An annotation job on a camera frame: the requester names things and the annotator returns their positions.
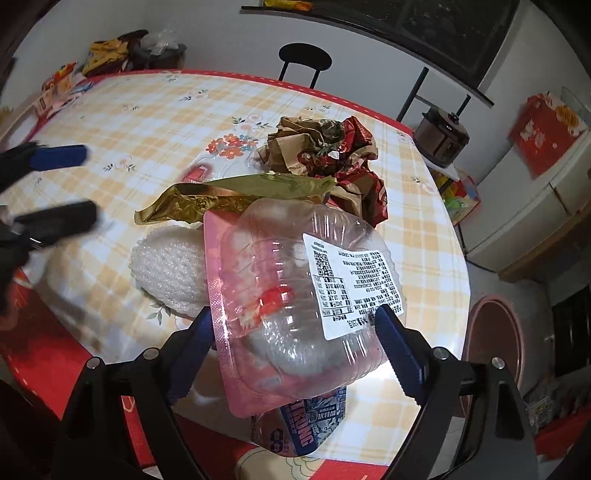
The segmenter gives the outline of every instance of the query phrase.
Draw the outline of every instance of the bubble wrap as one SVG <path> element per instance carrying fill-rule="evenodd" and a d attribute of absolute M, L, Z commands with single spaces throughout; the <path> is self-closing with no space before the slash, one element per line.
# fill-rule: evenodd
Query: bubble wrap
<path fill-rule="evenodd" d="M 196 317 L 209 303 L 202 227 L 152 230 L 133 247 L 129 268 L 145 291 L 178 313 Z"/>

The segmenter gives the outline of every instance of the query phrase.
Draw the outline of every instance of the white cabinet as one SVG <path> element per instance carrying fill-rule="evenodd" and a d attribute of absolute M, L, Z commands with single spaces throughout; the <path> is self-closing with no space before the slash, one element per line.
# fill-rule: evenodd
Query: white cabinet
<path fill-rule="evenodd" d="M 510 222 L 470 251 L 467 257 L 490 270 L 502 270 L 552 235 L 568 218 L 552 188 L 546 186 Z"/>
<path fill-rule="evenodd" d="M 591 135 L 586 135 L 567 164 L 550 180 L 569 214 L 574 215 L 591 198 Z"/>
<path fill-rule="evenodd" d="M 467 258 L 503 270 L 555 233 L 591 199 L 591 134 L 536 179 L 516 147 L 478 185 L 482 203 L 462 222 Z"/>

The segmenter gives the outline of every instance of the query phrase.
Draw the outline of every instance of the black chair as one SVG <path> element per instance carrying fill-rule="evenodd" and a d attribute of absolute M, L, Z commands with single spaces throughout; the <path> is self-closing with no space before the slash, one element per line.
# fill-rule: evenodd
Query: black chair
<path fill-rule="evenodd" d="M 283 45 L 279 51 L 279 58 L 285 62 L 281 75 L 279 75 L 279 81 L 283 80 L 285 71 L 290 63 L 299 63 L 314 69 L 316 72 L 310 88 L 314 88 L 316 80 L 320 72 L 328 70 L 332 65 L 332 59 L 322 48 L 318 48 L 309 43 L 289 43 Z"/>

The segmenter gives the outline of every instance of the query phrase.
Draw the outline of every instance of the rice cooker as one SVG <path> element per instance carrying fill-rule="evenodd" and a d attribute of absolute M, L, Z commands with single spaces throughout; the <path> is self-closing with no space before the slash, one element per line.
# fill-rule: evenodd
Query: rice cooker
<path fill-rule="evenodd" d="M 458 115 L 432 106 L 423 117 L 413 133 L 417 149 L 435 165 L 451 165 L 470 140 Z"/>

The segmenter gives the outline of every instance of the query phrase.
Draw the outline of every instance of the gold foil wrapper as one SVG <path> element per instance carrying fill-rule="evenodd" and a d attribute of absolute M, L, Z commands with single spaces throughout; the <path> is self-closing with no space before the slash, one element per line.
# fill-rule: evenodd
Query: gold foil wrapper
<path fill-rule="evenodd" d="M 242 213 L 262 197 L 322 203 L 335 185 L 333 177 L 313 179 L 275 172 L 207 183 L 177 183 L 167 188 L 148 208 L 135 212 L 134 220 L 137 225 L 167 220 L 201 222 L 209 209 Z"/>

